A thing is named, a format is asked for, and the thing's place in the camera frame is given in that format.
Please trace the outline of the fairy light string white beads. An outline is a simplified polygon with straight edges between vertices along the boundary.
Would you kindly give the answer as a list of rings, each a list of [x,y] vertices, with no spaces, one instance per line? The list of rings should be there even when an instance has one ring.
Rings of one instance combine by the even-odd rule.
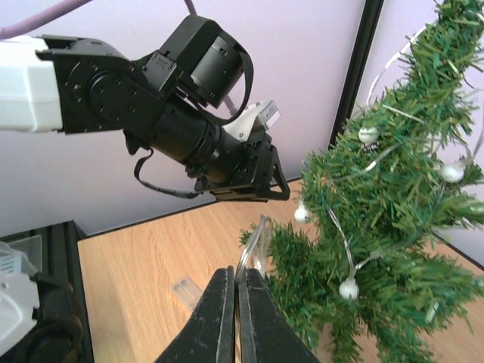
[[[404,79],[369,96],[333,150],[309,157],[297,217],[318,236],[273,228],[265,282],[279,304],[419,310],[482,293],[482,278],[425,250],[441,228],[483,222],[482,202],[467,192],[483,172],[466,140],[473,103],[462,86],[482,33],[472,12],[425,27],[402,54]]]

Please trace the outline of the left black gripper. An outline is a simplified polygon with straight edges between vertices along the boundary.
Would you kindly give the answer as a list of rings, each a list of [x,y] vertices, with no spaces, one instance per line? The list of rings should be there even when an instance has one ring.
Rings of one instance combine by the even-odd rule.
[[[147,132],[132,124],[125,129],[126,147],[134,155],[139,148],[158,150],[182,164],[193,191],[162,188],[141,178],[142,157],[134,177],[143,186],[162,194],[194,199],[206,192],[218,201],[288,200],[290,187],[281,169],[277,148],[267,131],[253,132],[239,142],[222,126],[202,120],[195,111],[170,106]]]

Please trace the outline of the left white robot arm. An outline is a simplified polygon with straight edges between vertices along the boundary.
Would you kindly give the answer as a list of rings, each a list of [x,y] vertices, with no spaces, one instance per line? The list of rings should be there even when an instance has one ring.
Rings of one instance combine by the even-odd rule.
[[[129,60],[98,39],[18,36],[1,43],[1,128],[80,134],[120,130],[130,154],[159,151],[195,180],[193,199],[287,200],[290,188],[268,129],[274,101],[219,107],[237,81],[253,85],[245,48],[217,22],[187,16],[156,51]]]

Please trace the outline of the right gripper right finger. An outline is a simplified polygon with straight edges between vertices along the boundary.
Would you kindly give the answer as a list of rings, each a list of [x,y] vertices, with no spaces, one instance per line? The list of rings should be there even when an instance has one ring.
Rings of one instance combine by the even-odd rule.
[[[291,330],[258,270],[247,269],[237,285],[242,362],[316,362]]]

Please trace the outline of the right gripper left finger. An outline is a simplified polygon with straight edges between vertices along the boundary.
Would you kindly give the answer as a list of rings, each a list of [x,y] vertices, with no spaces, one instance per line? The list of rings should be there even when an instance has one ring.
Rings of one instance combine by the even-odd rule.
[[[234,268],[217,269],[185,326],[158,362],[235,361]]]

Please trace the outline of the small green christmas tree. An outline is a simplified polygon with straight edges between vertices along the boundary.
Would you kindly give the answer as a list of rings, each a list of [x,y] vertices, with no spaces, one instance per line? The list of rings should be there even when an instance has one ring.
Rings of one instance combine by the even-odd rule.
[[[483,180],[464,144],[474,106],[463,90],[483,35],[481,1],[440,1],[436,19],[399,54],[405,75],[369,95],[337,143],[306,161],[294,222],[267,224],[254,262],[284,322],[278,349],[315,358],[329,336],[332,362],[360,362],[357,337],[376,340],[381,362],[432,362],[424,336],[443,330],[483,294],[482,280],[428,253],[439,229],[481,226]]]

